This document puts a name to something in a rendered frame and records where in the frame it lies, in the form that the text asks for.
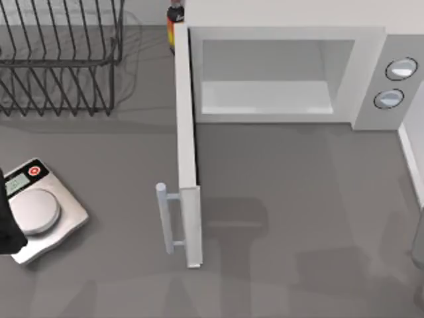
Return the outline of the white microwave door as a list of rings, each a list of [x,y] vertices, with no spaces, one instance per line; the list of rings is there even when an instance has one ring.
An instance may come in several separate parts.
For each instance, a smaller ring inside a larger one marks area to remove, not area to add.
[[[200,186],[197,182],[189,32],[186,24],[174,27],[178,187],[187,267],[203,264]]]

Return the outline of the dark brown bottle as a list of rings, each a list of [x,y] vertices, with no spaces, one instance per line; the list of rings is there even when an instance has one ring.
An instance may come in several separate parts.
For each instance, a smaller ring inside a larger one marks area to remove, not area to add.
[[[168,44],[170,47],[171,53],[175,54],[175,35],[174,27],[175,24],[181,23],[184,21],[185,9],[184,9],[184,0],[170,0],[170,6],[166,12],[167,19],[167,35],[168,35]]]

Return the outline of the silver kitchen scale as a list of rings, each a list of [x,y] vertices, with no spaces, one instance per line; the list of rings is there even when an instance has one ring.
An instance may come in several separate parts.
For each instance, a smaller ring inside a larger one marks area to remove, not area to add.
[[[7,198],[27,245],[12,259],[26,265],[85,225],[89,214],[53,171],[32,158],[5,174]]]

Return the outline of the pale microwave oven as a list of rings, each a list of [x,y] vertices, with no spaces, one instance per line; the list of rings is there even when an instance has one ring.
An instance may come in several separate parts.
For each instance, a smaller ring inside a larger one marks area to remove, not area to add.
[[[185,0],[200,123],[348,123],[394,131],[424,82],[424,0]],[[418,70],[391,81],[405,57]],[[393,109],[381,91],[400,89]]]

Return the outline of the small microwave knob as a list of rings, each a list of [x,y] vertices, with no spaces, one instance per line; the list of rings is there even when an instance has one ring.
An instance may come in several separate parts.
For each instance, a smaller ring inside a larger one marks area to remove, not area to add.
[[[379,92],[374,98],[374,106],[378,109],[393,109],[401,104],[404,93],[400,89]]]

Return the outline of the large microwave knob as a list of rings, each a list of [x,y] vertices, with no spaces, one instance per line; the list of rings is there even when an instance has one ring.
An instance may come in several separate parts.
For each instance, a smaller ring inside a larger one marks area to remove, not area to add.
[[[418,67],[419,64],[415,59],[405,57],[390,62],[386,67],[385,75],[391,81],[403,81],[410,78]]]

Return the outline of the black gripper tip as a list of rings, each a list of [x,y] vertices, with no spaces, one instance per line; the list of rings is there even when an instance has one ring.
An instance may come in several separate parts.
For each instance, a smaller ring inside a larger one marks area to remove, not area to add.
[[[13,217],[7,198],[5,177],[0,168],[0,255],[16,254],[27,244],[27,238]]]

